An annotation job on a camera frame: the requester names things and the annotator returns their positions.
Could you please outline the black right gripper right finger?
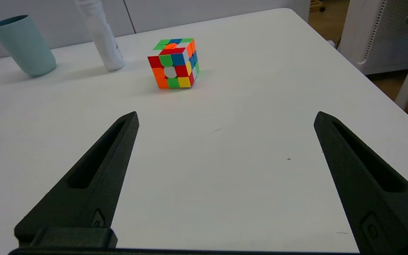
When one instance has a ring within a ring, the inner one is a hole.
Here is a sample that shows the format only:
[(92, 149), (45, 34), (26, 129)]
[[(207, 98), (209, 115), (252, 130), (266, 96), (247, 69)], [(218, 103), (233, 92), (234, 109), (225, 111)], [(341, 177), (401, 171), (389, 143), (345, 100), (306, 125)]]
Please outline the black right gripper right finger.
[(408, 181), (334, 116), (314, 129), (359, 252), (408, 255)]

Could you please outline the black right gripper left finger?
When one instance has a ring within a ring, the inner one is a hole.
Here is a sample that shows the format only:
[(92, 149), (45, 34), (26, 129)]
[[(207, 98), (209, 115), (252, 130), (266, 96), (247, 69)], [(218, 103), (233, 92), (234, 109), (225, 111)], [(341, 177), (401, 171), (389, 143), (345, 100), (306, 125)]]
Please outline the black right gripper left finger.
[(115, 248), (111, 229), (139, 128), (118, 118), (15, 227), (20, 248)]

